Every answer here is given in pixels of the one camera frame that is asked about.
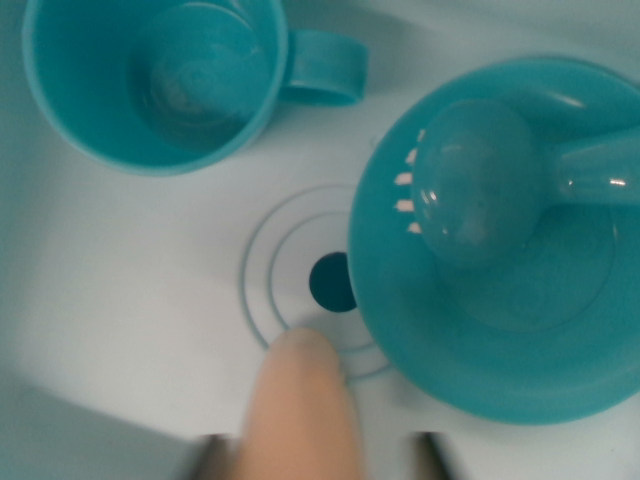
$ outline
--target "teal plastic bowl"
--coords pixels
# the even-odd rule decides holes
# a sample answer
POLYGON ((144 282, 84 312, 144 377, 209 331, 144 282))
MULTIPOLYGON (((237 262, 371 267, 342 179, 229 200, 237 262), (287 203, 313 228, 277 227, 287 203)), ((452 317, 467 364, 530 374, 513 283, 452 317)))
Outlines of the teal plastic bowl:
POLYGON ((640 387, 640 209, 556 207, 491 266, 441 264, 398 179, 430 119, 464 99, 503 102, 547 143, 640 124, 635 87, 563 59, 490 66, 425 97, 382 140, 354 201, 349 268, 363 318, 411 381, 472 414, 545 424, 615 405, 640 387))

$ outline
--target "plastic utensil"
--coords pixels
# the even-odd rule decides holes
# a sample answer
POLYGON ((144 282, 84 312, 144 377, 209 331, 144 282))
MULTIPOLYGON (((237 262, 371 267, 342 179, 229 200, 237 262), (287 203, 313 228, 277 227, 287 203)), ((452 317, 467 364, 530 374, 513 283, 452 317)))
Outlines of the plastic utensil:
POLYGON ((228 156, 265 127, 280 93, 356 103, 368 64, 351 38, 288 33, 280 0, 30 0, 23 53, 62 136, 147 174, 228 156))
POLYGON ((422 234, 442 260, 484 265, 525 244, 560 203, 640 203, 640 128, 560 145, 537 141, 494 100, 446 108, 426 129, 413 169, 422 234))
POLYGON ((566 59, 492 65, 430 93, 358 186, 348 259, 362 318, 409 380, 475 415, 542 424, 602 411, 640 389, 639 208, 550 208, 524 245, 474 269, 441 262, 414 233, 414 212, 398 212, 425 125, 477 99, 518 112, 545 145, 640 125, 633 84, 566 59))

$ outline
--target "teal cup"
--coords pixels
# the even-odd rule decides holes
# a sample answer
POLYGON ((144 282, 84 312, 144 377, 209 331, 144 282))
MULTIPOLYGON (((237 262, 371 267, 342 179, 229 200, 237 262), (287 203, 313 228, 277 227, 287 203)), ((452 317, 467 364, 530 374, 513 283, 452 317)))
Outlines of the teal cup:
POLYGON ((278 98, 363 98, 368 51, 289 31, 280 0, 30 0, 23 53, 49 122, 127 171, 177 174, 255 138, 278 98))

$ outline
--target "white sink basin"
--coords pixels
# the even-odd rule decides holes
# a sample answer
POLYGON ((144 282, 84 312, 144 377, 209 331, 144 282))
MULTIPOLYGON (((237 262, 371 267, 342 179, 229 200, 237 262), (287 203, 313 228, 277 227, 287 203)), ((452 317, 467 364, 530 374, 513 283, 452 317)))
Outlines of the white sink basin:
MULTIPOLYGON (((587 3, 563 2, 551 21, 551 1, 291 0, 292 25, 370 46, 365 102, 281 105, 233 159, 146 178, 85 158, 46 124, 22 71, 24 1, 1 2, 0 478, 170 479, 198 435, 237 435, 264 353, 239 294, 260 222, 299 192, 355 186, 393 122, 471 69, 559 54, 640 76, 640 6, 587 3)), ((470 417, 391 369, 352 390, 374 478, 409 478, 403 439, 427 430, 450 434, 465 478, 640 477, 638 396, 531 428, 470 417)))

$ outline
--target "drain hole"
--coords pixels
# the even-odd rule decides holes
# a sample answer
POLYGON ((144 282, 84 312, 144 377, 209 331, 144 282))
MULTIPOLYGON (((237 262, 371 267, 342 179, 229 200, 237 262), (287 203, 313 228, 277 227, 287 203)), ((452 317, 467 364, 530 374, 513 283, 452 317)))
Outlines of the drain hole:
POLYGON ((318 260, 309 275, 309 289, 315 301, 330 312, 342 313, 356 308, 347 254, 334 252, 318 260))

